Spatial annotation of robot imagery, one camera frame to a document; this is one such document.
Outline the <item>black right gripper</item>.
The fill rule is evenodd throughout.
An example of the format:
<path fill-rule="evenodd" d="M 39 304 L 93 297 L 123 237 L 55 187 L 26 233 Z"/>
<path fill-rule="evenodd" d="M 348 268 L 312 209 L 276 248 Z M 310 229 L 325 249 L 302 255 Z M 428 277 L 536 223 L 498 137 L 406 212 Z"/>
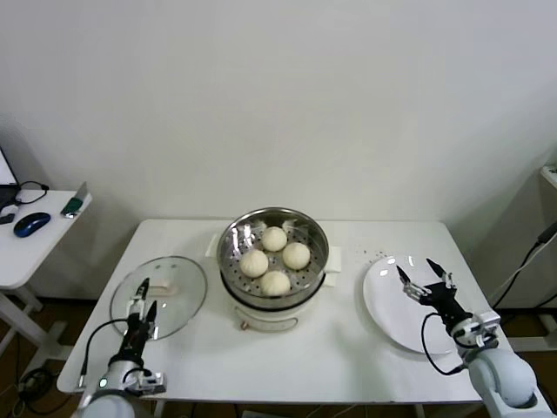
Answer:
<path fill-rule="evenodd" d="M 451 335 L 458 324 L 471 319 L 473 314 L 466 311 L 455 299 L 457 289 L 454 287 L 452 274 L 429 258 L 426 262 L 442 282 L 421 287 L 413 283 L 400 266 L 396 266 L 403 291 L 421 305 L 432 307 L 440 315 L 447 333 Z"/>

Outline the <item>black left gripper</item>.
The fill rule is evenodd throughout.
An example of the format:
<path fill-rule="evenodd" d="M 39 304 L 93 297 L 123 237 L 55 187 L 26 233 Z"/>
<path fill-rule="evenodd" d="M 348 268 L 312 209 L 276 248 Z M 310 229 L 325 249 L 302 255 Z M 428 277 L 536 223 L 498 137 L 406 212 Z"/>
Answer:
<path fill-rule="evenodd" d="M 155 321 L 158 311 L 158 302 L 156 300 L 151 303 L 146 318 L 139 318 L 139 316 L 144 316 L 144 307 L 149 286 L 150 279 L 145 278 L 129 300 L 130 316 L 127 320 L 128 329 L 122 342 L 122 356 L 124 359 L 133 361 L 138 365 L 144 365 L 144 346 L 148 340 L 153 339 L 156 328 Z"/>

